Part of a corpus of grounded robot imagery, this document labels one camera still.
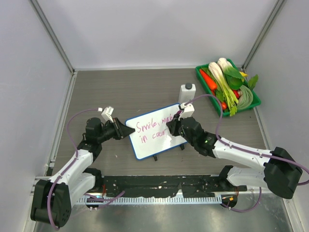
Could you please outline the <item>blue framed whiteboard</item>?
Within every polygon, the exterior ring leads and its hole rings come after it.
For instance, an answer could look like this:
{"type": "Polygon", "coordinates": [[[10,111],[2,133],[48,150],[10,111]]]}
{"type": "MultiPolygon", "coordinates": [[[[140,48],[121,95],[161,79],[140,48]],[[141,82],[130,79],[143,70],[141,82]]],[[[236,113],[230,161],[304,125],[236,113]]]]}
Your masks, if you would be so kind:
{"type": "Polygon", "coordinates": [[[126,126],[135,129],[129,138],[136,159],[143,160],[187,142],[181,136],[172,136],[166,126],[178,110],[179,104],[176,103],[125,122],[126,126]]]}

